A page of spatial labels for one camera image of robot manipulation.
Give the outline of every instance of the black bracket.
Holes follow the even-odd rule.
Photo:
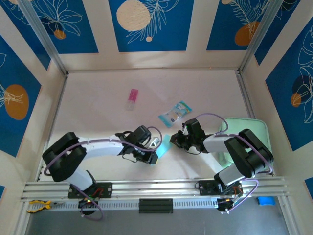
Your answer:
[[[111,198],[112,194],[112,183],[97,183],[97,188],[103,189],[101,194],[97,194],[94,197],[97,198]],[[69,187],[68,190],[68,198],[71,199],[79,199],[79,198],[85,198],[84,195],[82,195],[79,191],[77,191],[72,185]]]
[[[173,199],[139,199],[139,213],[172,214]]]
[[[239,181],[236,181],[225,189],[215,180],[200,180],[197,184],[196,189],[200,191],[200,196],[233,195],[234,187],[242,187]]]

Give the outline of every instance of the gray floor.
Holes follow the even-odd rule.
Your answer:
[[[278,205],[259,206],[249,198],[230,215],[216,209],[179,209],[173,214],[105,211],[105,219],[94,222],[82,219],[77,211],[43,211],[31,215],[26,234],[288,235],[288,231]]]

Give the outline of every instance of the blue packet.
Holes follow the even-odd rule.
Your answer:
[[[192,109],[184,101],[178,102],[170,111],[158,116],[168,127],[172,127],[176,121],[189,113]]]
[[[170,142],[171,137],[169,135],[165,135],[163,138],[163,142],[161,146],[156,150],[156,154],[158,158],[160,159],[167,151],[171,149],[173,144]]]

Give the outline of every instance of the plastic package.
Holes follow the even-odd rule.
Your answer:
[[[136,103],[136,99],[137,99],[137,95],[138,95],[138,90],[137,89],[132,89],[130,94],[129,94],[127,103],[126,103],[126,110],[131,111],[131,110],[134,109],[135,103]]]
[[[158,116],[168,127],[172,127],[176,121],[189,113],[192,109],[184,101],[178,102],[170,111]]]

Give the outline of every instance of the orange circle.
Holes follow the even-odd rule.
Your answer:
[[[249,25],[242,26],[236,33],[235,43],[238,46],[248,46],[252,40],[252,36],[254,35],[256,29],[259,27],[260,22],[254,21]]]
[[[4,94],[6,98],[9,98],[5,102],[5,110],[9,116],[15,120],[23,120],[28,112],[29,99],[27,91],[24,87],[20,85],[11,85],[6,90],[7,94]]]
[[[55,30],[53,32],[53,35],[54,35],[54,37],[56,37],[59,40],[63,40],[66,37],[65,33],[63,31],[60,31],[60,30]]]
[[[291,97],[291,104],[294,107],[299,107],[299,105],[301,104],[301,95],[299,95],[298,93],[294,93]]]

